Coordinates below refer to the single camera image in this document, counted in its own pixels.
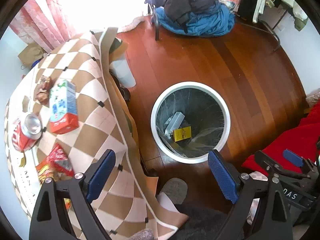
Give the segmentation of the yellow card in bin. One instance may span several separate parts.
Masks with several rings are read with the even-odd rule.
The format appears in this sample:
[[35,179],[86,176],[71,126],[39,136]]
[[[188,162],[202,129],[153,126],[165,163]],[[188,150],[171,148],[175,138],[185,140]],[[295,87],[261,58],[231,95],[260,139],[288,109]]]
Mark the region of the yellow card in bin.
[[191,138],[191,127],[182,127],[173,131],[174,142]]

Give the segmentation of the clear plastic box in bin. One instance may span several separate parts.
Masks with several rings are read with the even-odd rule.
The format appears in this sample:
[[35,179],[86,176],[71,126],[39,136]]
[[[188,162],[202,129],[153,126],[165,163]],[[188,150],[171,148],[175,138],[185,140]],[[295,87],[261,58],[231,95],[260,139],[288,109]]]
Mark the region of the clear plastic box in bin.
[[165,128],[164,134],[170,137],[174,130],[178,129],[183,122],[185,115],[181,112],[176,112],[171,118],[169,118],[168,125]]

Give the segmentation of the brown crumpled snack wrapper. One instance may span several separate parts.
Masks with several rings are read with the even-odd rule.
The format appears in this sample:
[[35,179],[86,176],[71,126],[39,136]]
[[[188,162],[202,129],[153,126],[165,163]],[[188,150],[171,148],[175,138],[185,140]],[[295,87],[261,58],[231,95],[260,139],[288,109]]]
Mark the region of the brown crumpled snack wrapper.
[[50,89],[53,87],[52,78],[41,76],[39,83],[34,91],[34,100],[41,105],[47,106],[49,103]]

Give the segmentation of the red blanket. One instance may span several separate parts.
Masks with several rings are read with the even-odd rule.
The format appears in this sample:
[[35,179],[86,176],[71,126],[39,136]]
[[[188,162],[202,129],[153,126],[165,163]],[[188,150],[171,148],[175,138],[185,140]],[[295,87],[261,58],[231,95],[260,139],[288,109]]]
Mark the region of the red blanket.
[[320,104],[316,103],[308,115],[300,120],[297,127],[289,129],[278,136],[272,143],[262,150],[284,169],[301,173],[301,169],[296,167],[283,157],[284,150],[311,161],[316,161],[318,156],[316,143],[320,135]]

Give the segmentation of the white plastic bin by bed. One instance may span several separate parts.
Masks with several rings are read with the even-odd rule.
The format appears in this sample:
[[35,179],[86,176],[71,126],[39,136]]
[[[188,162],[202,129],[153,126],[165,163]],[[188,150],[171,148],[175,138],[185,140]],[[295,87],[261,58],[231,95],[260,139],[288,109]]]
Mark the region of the white plastic bin by bed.
[[125,88],[135,87],[136,81],[129,68],[125,54],[110,63],[110,72],[118,79]]

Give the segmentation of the checkered brown white bedspread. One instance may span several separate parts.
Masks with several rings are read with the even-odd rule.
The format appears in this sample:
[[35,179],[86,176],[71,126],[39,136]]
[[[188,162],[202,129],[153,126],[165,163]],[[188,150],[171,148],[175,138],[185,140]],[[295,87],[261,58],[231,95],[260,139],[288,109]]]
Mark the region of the checkered brown white bedspread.
[[[112,239],[128,239],[150,229],[155,239],[169,239],[187,221],[173,204],[162,206],[156,199],[157,179],[147,177],[140,164],[137,129],[127,105],[109,72],[108,54],[117,30],[108,29],[100,39],[92,32],[79,34],[54,49],[19,83],[5,108],[4,142],[8,169],[25,217],[31,219],[40,182],[36,165],[59,144],[75,172],[85,170],[113,150],[115,163],[107,174],[93,212]],[[78,127],[55,134],[50,127],[52,110],[40,104],[36,89],[49,76],[59,85],[75,85]],[[15,150],[12,133],[24,113],[39,115],[43,135],[28,152]]]

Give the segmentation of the white round trash bin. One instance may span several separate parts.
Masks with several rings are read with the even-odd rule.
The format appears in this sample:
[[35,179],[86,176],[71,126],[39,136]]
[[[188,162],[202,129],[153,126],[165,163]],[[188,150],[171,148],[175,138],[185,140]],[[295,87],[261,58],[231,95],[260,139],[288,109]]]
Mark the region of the white round trash bin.
[[[176,113],[184,116],[180,127],[191,128],[191,137],[178,142],[165,131]],[[153,138],[165,155],[179,163],[199,164],[207,161],[210,151],[223,149],[231,130],[231,116],[217,91],[186,81],[170,86],[158,97],[150,125]]]

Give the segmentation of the yellow fries snack bag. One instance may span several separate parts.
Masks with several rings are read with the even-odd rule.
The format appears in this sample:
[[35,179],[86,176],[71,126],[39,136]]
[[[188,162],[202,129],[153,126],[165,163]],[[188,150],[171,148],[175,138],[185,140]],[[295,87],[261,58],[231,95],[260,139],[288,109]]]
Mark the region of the yellow fries snack bag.
[[55,181],[62,181],[71,178],[56,172],[52,167],[49,166],[47,159],[44,159],[42,162],[40,162],[39,165],[36,166],[36,170],[41,184],[44,183],[47,177],[52,177]]

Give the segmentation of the red snack wrapper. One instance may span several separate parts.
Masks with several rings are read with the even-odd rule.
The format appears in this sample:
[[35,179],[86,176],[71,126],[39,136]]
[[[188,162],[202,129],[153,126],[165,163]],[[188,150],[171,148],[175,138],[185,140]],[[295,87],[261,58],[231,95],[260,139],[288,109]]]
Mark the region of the red snack wrapper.
[[71,162],[59,143],[54,145],[52,151],[46,159],[49,166],[52,167],[56,172],[68,177],[73,177],[75,175]]

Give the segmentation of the blue quilted blanket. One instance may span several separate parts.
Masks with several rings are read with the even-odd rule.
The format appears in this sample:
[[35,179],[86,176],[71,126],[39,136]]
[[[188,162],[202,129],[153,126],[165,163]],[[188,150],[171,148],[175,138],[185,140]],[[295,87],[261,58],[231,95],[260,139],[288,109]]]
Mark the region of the blue quilted blanket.
[[219,1],[217,6],[210,7],[207,11],[189,14],[185,33],[182,26],[173,22],[164,12],[163,7],[156,8],[160,25],[168,31],[186,36],[218,37],[231,32],[235,25],[235,15],[229,8]]

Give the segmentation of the red cola can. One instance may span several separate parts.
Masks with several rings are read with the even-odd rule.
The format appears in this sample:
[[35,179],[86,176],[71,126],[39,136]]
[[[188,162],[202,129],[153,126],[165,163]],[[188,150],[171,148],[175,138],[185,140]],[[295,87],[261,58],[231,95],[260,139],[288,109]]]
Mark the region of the red cola can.
[[25,152],[36,144],[41,135],[41,120],[36,114],[26,112],[14,122],[12,144],[18,152]]

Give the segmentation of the white blue milk carton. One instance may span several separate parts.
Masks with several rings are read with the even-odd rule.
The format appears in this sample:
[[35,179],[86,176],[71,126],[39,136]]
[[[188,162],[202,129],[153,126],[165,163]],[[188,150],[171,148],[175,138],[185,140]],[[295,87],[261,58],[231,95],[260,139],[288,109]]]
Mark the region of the white blue milk carton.
[[49,93],[50,131],[65,134],[79,127],[75,85],[60,80]]

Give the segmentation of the black shoe under bed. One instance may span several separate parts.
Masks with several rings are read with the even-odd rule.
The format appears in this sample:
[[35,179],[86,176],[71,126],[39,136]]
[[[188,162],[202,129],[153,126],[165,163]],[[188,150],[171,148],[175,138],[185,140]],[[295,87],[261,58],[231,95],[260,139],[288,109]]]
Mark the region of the black shoe under bed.
[[131,99],[130,91],[120,84],[119,80],[117,79],[117,77],[115,75],[111,74],[111,76],[112,76],[117,88],[119,89],[122,97],[124,98],[125,102],[128,103]]

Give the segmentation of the brown paper bag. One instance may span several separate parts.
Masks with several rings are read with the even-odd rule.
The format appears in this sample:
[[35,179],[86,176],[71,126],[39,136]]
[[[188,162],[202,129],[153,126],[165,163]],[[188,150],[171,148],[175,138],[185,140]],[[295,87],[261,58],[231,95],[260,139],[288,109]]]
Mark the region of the brown paper bag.
[[28,44],[19,54],[18,58],[22,64],[31,69],[33,63],[43,58],[46,51],[36,42]]

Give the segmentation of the dark grey jacket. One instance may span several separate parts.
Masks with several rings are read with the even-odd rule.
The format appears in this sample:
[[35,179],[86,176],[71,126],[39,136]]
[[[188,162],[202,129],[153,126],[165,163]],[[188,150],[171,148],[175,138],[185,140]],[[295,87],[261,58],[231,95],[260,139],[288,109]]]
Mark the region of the dark grey jacket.
[[145,0],[156,9],[159,23],[175,33],[191,34],[192,24],[215,15],[221,9],[219,0]]

